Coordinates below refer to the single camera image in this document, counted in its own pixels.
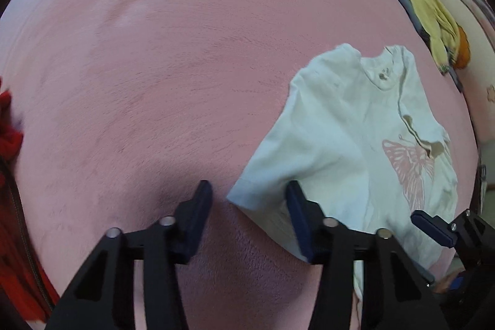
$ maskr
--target yellow cloth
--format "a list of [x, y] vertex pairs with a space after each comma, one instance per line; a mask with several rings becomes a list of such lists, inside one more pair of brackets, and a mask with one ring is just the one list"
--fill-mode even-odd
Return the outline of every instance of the yellow cloth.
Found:
[[460, 35], [455, 19], [440, 0], [411, 0], [414, 12], [430, 34], [430, 52], [439, 70], [449, 70], [459, 53]]

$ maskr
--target butterfly graphic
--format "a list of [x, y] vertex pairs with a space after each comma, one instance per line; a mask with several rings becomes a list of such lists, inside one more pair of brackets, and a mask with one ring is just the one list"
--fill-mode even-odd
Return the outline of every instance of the butterfly graphic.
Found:
[[384, 140], [382, 142], [383, 151], [389, 158], [399, 183], [404, 189], [404, 196], [409, 203], [409, 208], [411, 211], [422, 210], [425, 207], [425, 193], [421, 174], [425, 170], [433, 180], [435, 162], [418, 143], [407, 141], [400, 135], [399, 139], [411, 145]]

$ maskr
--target red cloth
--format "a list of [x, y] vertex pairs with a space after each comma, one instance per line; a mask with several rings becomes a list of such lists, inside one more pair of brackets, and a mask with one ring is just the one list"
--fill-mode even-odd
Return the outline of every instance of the red cloth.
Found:
[[[0, 94], [2, 112], [11, 104], [11, 98], [9, 91]], [[0, 156], [6, 161], [11, 160], [19, 152], [22, 138], [21, 132], [0, 121]], [[0, 187], [4, 184], [5, 177], [0, 174]], [[37, 259], [36, 263], [52, 301], [58, 302], [58, 294]], [[0, 287], [24, 320], [46, 322], [50, 314], [49, 307], [31, 274], [13, 204], [5, 189], [0, 191]]]

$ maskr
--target pink blanket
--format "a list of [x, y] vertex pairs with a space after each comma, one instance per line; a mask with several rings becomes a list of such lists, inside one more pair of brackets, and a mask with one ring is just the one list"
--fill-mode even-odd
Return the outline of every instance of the pink blanket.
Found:
[[318, 268], [225, 195], [295, 72], [343, 42], [366, 56], [394, 44], [416, 56], [465, 208], [477, 151], [464, 98], [397, 0], [13, 0], [0, 19], [0, 73], [25, 132], [15, 174], [27, 224], [55, 288], [106, 229], [145, 228], [209, 179], [204, 241], [179, 269], [191, 329], [307, 328]]

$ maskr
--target screw head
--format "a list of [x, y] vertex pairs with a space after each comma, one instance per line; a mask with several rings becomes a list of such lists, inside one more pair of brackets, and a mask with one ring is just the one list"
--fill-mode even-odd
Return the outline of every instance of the screw head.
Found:
[[165, 216], [160, 219], [159, 223], [162, 226], [171, 226], [176, 223], [176, 220], [174, 216]]
[[334, 228], [338, 225], [338, 221], [333, 217], [327, 217], [323, 219], [323, 225], [329, 226], [330, 228]]
[[378, 231], [376, 231], [376, 233], [382, 239], [389, 239], [394, 236], [394, 234], [392, 234], [392, 232], [386, 228], [380, 228]]
[[122, 230], [120, 228], [117, 228], [117, 227], [110, 228], [105, 233], [105, 235], [108, 238], [117, 238], [117, 236], [119, 236], [120, 234], [122, 234]]

